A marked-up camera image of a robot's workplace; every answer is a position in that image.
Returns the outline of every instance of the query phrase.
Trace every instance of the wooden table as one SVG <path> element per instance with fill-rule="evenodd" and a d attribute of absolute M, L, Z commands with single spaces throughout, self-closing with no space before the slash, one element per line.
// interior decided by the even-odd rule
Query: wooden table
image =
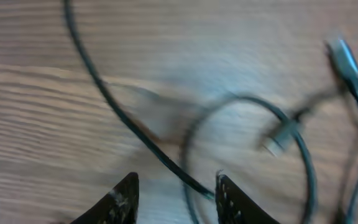
<path fill-rule="evenodd" d="M 289 110 L 334 85 L 324 39 L 342 33 L 358 59 L 358 0 L 74 5 L 105 82 L 174 161 L 200 108 L 227 92 L 254 93 Z M 68 223 L 130 171 L 140 176 L 138 223 L 190 223 L 181 182 L 107 107 L 62 14 L 60 1 L 0 0 L 0 223 Z M 346 108 L 336 100 L 306 121 L 319 187 L 314 223 L 332 219 L 349 153 L 358 150 Z M 278 158 L 256 147 L 272 121 L 253 105 L 224 108 L 200 129 L 191 174 L 213 188 L 224 169 L 274 218 L 298 223 L 305 175 L 296 147 Z M 351 174 L 346 195 L 358 159 Z M 217 223 L 213 204 L 197 204 L 206 223 Z"/>

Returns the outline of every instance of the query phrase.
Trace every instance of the black plastic object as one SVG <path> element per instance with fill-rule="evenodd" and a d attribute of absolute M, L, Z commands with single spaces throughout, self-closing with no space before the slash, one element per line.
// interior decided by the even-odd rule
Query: black plastic object
<path fill-rule="evenodd" d="M 139 204 L 139 178 L 129 173 L 96 205 L 71 224 L 133 224 Z"/>
<path fill-rule="evenodd" d="M 279 224 L 226 175 L 216 176 L 219 224 Z"/>

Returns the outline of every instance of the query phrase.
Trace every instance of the usb connector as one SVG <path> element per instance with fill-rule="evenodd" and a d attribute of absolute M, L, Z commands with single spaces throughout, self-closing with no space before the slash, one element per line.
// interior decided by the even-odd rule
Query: usb connector
<path fill-rule="evenodd" d="M 336 39 L 327 43 L 329 59 L 336 75 L 348 87 L 352 95 L 358 90 L 358 65 L 345 40 Z"/>
<path fill-rule="evenodd" d="M 267 135 L 262 146 L 274 156 L 281 155 L 294 140 L 293 134 L 298 131 L 299 127 L 299 121 L 296 119 L 283 121 Z"/>

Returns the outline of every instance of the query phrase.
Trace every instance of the cable connector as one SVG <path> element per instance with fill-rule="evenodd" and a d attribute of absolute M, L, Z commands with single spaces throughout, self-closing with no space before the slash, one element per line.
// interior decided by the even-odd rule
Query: cable connector
<path fill-rule="evenodd" d="M 299 130 L 299 127 L 300 123 L 297 119 L 283 121 L 266 136 L 262 146 L 274 156 L 281 155 L 294 140 L 293 134 Z"/>
<path fill-rule="evenodd" d="M 358 66 L 351 48 L 345 40 L 335 39 L 327 42 L 328 57 L 336 75 L 344 81 L 350 93 L 358 89 Z"/>

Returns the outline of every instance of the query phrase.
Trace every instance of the wooden surface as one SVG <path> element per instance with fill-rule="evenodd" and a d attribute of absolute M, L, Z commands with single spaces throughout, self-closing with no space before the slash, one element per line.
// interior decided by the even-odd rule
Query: wooden surface
<path fill-rule="evenodd" d="M 121 104 L 178 160 L 186 127 L 227 92 L 286 110 L 334 84 L 323 40 L 341 32 L 358 59 L 358 0 L 74 0 L 79 29 Z M 75 52 L 60 1 L 0 0 L 0 223 L 68 223 L 128 172 L 140 176 L 138 223 L 190 223 L 180 181 L 110 111 Z M 273 116 L 234 104 L 199 131 L 191 174 L 219 169 L 282 223 L 305 200 L 299 153 L 256 150 Z M 319 209 L 329 223 L 358 131 L 341 100 L 306 122 Z M 347 195 L 358 172 L 353 167 Z M 213 204 L 199 200 L 206 223 Z"/>

